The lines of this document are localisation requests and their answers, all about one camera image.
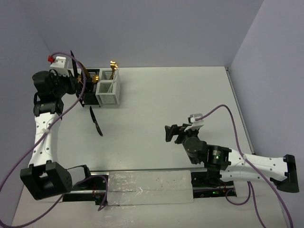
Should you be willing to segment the gold fork green handle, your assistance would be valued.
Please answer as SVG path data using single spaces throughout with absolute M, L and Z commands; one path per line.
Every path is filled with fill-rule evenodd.
M 111 80 L 113 80 L 115 71 L 118 69 L 118 66 L 119 66 L 119 64 L 116 63 L 115 61 L 110 62 L 110 67 L 112 69 Z
M 113 78 L 114 78 L 114 72 L 116 70 L 116 62 L 114 60 L 110 61 L 110 68 L 112 69 L 110 80 L 113 80 Z

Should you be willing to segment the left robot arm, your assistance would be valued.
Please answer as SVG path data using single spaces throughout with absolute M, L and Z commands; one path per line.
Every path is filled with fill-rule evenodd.
M 39 71 L 32 77 L 33 113 L 36 124 L 35 144 L 28 167 L 20 171 L 20 178 L 35 200 L 50 198 L 72 190 L 70 172 L 57 161 L 57 137 L 64 113 L 62 98 L 75 94 L 77 79 L 63 76 L 55 69 Z

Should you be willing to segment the gold knife green handle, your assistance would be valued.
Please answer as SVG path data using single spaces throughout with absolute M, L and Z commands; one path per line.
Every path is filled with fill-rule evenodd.
M 85 68 L 85 66 L 79 61 L 79 65 L 82 68 L 82 72 L 85 74 L 86 78 L 89 79 L 90 78 L 90 74 L 88 72 L 88 70 Z

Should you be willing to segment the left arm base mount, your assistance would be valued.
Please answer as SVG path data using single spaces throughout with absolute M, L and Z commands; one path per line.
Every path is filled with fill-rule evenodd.
M 92 178 L 75 185 L 63 196 L 63 202 L 94 202 L 96 206 L 106 205 L 108 175 L 92 175 Z

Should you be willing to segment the gold spoon green handle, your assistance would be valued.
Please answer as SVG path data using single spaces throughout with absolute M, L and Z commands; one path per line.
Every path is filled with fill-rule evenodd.
M 87 77 L 86 75 L 83 74 L 79 74 L 77 77 L 77 82 L 82 85 L 82 86 L 86 86 L 86 81 L 87 81 Z
M 98 83 L 98 81 L 99 81 L 99 75 L 94 75 L 94 76 L 92 77 L 92 83 L 93 83 L 93 84 L 96 84 L 96 83 Z

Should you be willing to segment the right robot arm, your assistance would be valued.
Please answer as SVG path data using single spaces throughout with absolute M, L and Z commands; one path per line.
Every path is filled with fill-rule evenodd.
M 241 155 L 238 151 L 219 145 L 207 144 L 198 137 L 199 128 L 190 124 L 165 126 L 165 141 L 176 136 L 192 164 L 203 164 L 206 171 L 202 182 L 216 187 L 229 181 L 264 181 L 273 183 L 277 190 L 298 193 L 296 162 L 293 155 L 279 158 L 253 154 Z

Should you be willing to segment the black knife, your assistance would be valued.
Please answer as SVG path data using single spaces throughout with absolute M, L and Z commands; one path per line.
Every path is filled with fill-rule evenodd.
M 78 78 L 77 65 L 76 65 L 76 62 L 75 62 L 75 60 L 74 60 L 75 56 L 74 56 L 74 53 L 72 52 L 72 50 L 70 51 L 70 54 L 71 54 L 71 56 L 73 57 L 73 58 L 72 58 L 72 69 L 73 69 L 73 74 L 74 74 L 74 77 L 75 77 L 75 78 Z
M 91 106 L 89 107 L 89 111 L 90 111 L 90 115 L 91 115 L 92 121 L 93 121 L 93 123 L 95 124 L 95 127 L 96 127 L 96 130 L 97 130 L 98 134 L 99 134 L 100 136 L 103 136 L 103 133 L 102 133 L 100 127 L 99 127 L 99 124 L 98 124 L 98 122 L 97 122 L 97 120 L 96 120 L 94 111 L 93 111 L 93 109 L 92 109 Z

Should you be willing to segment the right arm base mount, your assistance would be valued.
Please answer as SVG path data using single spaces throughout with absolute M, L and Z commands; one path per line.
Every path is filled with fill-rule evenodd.
M 207 179 L 206 171 L 192 171 L 191 184 L 193 197 L 200 198 L 218 198 L 226 196 L 236 196 L 235 186 L 233 181 L 219 181 Z

